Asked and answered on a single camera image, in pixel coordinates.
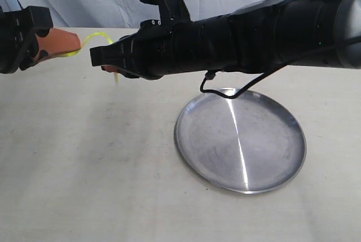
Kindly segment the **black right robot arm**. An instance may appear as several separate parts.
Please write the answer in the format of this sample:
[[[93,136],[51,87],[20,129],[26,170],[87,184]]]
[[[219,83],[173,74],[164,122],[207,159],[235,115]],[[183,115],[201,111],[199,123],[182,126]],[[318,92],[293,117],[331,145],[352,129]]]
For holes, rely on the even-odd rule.
[[[129,78],[198,71],[260,74],[294,65],[360,68],[360,0],[264,0],[228,15],[139,29],[90,50],[91,63]]]

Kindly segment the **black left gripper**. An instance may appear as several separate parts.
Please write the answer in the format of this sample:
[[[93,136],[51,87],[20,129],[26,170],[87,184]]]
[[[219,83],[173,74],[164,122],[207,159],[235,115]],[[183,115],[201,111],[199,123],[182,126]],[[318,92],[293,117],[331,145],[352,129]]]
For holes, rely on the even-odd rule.
[[[36,63],[80,49],[78,35],[53,28],[47,7],[1,11],[1,73],[24,71]]]

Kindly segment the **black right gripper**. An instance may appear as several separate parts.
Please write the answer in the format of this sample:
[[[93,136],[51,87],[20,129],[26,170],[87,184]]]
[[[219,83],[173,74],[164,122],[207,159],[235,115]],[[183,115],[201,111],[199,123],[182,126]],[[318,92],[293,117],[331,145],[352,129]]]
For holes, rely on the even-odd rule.
[[[159,80],[162,76],[151,73],[148,68],[147,55],[150,49],[156,48],[157,40],[171,38],[173,26],[173,22],[164,25],[159,20],[145,20],[136,33],[123,36],[111,45],[91,48],[91,65],[126,78]]]

